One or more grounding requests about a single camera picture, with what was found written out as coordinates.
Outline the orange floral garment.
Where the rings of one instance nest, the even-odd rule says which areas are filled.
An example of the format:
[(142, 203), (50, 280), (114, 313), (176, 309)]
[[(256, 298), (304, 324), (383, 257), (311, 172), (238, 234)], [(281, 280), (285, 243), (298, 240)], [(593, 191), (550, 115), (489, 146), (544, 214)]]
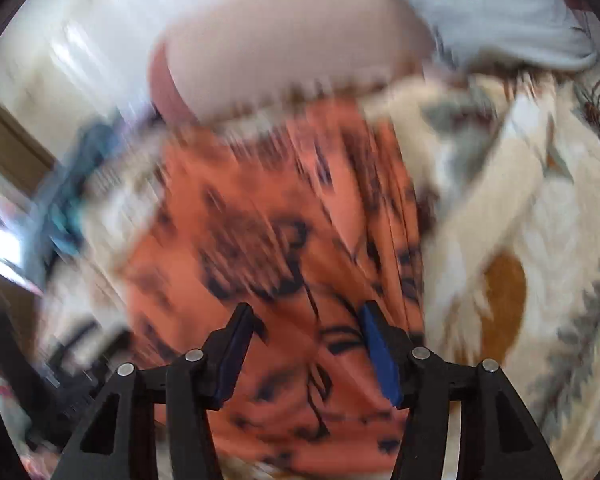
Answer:
[(123, 271), (140, 364), (199, 347), (249, 304), (261, 328), (210, 417), (218, 451), (320, 476), (390, 470), (405, 418), (380, 392), (358, 310), (373, 301), (424, 331), (415, 194), (390, 122), (322, 101), (256, 140), (188, 129), (161, 175)]

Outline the grey blue clothes pile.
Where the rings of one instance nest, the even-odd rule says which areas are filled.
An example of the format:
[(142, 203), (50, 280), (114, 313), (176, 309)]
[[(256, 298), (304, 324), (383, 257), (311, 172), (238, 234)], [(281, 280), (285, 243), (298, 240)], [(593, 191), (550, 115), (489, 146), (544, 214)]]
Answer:
[(24, 278), (36, 288), (46, 289), (56, 261), (76, 256), (81, 248), (66, 252), (55, 245), (50, 208), (74, 200), (83, 205), (87, 180), (121, 144), (122, 125), (122, 116), (114, 114), (81, 128), (68, 153), (36, 189), (23, 225), (21, 265)]

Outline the teal striped cloth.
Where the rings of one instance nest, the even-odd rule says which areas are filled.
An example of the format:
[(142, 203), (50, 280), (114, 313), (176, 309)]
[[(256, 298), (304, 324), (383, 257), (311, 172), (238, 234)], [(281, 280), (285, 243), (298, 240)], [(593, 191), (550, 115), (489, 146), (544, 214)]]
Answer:
[(50, 238), (57, 247), (66, 252), (76, 250), (83, 242), (81, 214), (82, 204), (75, 200), (50, 208)]

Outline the cream leaf-print fleece blanket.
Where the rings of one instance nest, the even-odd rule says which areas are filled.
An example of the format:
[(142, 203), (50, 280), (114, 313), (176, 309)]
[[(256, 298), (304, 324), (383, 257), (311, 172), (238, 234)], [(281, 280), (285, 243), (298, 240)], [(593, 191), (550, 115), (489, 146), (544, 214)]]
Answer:
[[(600, 471), (600, 139), (589, 88), (547, 72), (460, 84), (406, 78), (355, 104), (393, 126), (412, 180), (422, 257), (415, 344), (460, 365), (494, 359), (524, 400), (566, 479)], [(230, 122), (157, 130), (88, 181), (84, 242), (57, 263), (35, 352), (47, 358), (81, 322), (133, 335), (123, 271), (162, 203), (162, 152), (175, 133), (262, 138), (314, 101)], [(229, 472), (292, 472), (220, 453)]]

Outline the light grey pillow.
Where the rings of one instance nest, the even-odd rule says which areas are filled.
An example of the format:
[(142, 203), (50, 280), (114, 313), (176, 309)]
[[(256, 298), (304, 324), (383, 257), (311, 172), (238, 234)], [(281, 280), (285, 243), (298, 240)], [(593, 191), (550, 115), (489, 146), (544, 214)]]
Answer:
[(579, 73), (597, 53), (565, 0), (408, 0), (457, 70), (531, 65)]

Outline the pink bolster pillow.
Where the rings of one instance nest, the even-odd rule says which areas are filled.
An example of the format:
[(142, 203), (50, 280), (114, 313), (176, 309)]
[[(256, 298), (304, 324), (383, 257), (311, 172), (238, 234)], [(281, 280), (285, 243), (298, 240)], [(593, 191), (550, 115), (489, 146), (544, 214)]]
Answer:
[(417, 74), (434, 38), (407, 0), (220, 0), (160, 37), (149, 94), (170, 125), (364, 93)]

